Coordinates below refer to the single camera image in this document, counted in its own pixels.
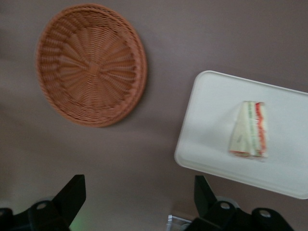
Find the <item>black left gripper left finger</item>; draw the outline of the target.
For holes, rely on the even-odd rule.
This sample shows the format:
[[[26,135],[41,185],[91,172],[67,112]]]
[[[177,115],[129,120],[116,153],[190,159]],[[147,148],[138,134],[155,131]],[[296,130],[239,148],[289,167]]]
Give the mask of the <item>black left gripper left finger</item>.
[[[84,175],[75,175],[51,200],[41,200],[19,214],[0,209],[2,231],[68,231],[86,200]]]

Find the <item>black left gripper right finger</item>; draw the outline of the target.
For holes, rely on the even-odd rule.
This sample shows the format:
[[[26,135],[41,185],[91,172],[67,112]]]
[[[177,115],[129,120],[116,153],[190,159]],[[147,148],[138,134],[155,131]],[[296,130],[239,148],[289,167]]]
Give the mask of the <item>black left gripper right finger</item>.
[[[194,202],[199,217],[189,225],[191,231],[292,231],[277,211],[256,208],[250,214],[226,200],[216,198],[204,176],[194,178]]]

